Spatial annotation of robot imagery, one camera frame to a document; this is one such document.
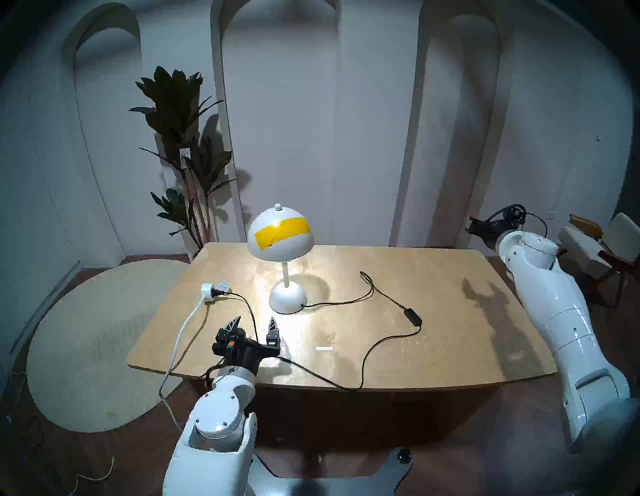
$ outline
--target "yellow tape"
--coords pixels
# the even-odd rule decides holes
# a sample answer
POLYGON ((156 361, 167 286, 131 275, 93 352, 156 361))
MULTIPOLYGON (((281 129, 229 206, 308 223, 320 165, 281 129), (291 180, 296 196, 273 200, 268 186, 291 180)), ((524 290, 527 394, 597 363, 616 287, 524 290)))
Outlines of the yellow tape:
POLYGON ((260 249, 264 250, 277 241, 307 232, 311 232, 307 220, 304 217, 293 217, 291 219, 283 219, 276 225, 269 224, 263 227, 255 233, 255 240, 260 249))

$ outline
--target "white cable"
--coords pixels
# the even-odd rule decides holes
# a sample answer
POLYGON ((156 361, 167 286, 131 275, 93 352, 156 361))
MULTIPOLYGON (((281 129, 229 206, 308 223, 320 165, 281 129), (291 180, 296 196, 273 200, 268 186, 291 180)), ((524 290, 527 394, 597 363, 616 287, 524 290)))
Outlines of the white cable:
POLYGON ((200 298, 200 301, 198 302, 196 307, 193 309, 193 311, 189 314, 189 316, 184 321, 184 324, 182 324, 182 327, 180 328, 180 332, 178 333, 178 337, 175 339, 175 346, 173 347, 173 355, 171 356, 171 360, 169 361, 169 366, 166 369, 166 373, 164 374, 164 379, 162 381, 162 384, 160 384, 160 389, 158 390, 158 396, 163 401, 164 405, 167 407, 167 410, 169 410, 169 413, 171 414, 171 418, 173 419, 173 423, 175 424, 175 426, 178 428, 180 432, 182 432, 182 428, 178 425, 178 421, 175 420, 175 415, 173 414, 173 410, 171 409, 171 407, 169 406, 169 403, 167 402, 166 398, 162 394, 162 388, 164 386, 164 383, 166 383, 166 380, 169 377, 169 372, 173 367, 175 354, 178 353, 178 343, 180 342, 180 338, 182 337, 182 331, 184 331, 185 327, 187 326, 187 323, 191 320, 193 315, 196 313, 198 308, 200 308, 200 305, 202 305, 204 301, 205 301, 205 297, 202 296, 202 298, 200 298))
POLYGON ((69 493, 69 496, 71 496, 72 494, 75 494, 75 493, 76 493, 76 491, 78 491, 78 482, 80 482, 80 477, 82 477, 83 479, 86 479, 86 480, 88 480, 88 481, 96 481, 96 482, 97 482, 97 481, 103 481, 103 480, 105 480, 107 477, 109 477, 109 475, 111 475, 111 471, 113 470, 113 464, 114 464, 114 463, 116 463, 116 457, 115 457, 115 456, 112 456, 112 457, 111 457, 111 468, 109 469, 109 472, 107 472, 107 475, 102 476, 102 477, 100 477, 99 479, 94 479, 94 478, 92 478, 92 477, 87 477, 87 476, 84 476, 84 475, 82 475, 82 474, 76 474, 76 487, 74 488, 74 490, 73 490, 73 491, 71 491, 71 492, 69 493))

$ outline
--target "lamp stem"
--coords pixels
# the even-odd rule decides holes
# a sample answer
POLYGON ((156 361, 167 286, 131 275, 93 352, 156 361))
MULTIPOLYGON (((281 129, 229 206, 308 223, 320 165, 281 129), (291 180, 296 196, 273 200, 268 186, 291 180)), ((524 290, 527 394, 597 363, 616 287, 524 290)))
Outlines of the lamp stem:
POLYGON ((282 262, 282 275, 284 276, 284 287, 289 287, 289 266, 282 262))

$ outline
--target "chair armrest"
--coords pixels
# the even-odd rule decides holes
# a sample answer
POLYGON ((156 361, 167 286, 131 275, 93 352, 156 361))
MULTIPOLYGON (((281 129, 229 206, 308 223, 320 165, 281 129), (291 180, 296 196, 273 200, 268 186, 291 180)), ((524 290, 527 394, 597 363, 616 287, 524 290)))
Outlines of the chair armrest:
POLYGON ((633 272, 635 269, 633 262, 629 262, 629 260, 614 255, 611 252, 600 250, 598 256, 616 270, 633 272))
POLYGON ((593 239, 600 239, 602 237, 602 227, 597 222, 594 222, 579 215, 569 214, 569 224, 576 226, 587 236, 593 239))

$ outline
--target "white cushion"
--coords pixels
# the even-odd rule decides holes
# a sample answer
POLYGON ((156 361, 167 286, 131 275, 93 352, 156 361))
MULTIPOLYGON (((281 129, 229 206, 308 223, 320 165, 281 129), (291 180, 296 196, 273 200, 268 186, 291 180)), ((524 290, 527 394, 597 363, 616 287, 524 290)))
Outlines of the white cushion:
POLYGON ((602 242, 617 256, 634 262, 640 255, 640 227, 620 212, 602 233, 602 242))
POLYGON ((563 227, 558 238, 585 274, 599 279, 611 269, 611 266, 598 256, 598 252, 603 249, 600 243, 581 230, 572 226, 563 227))

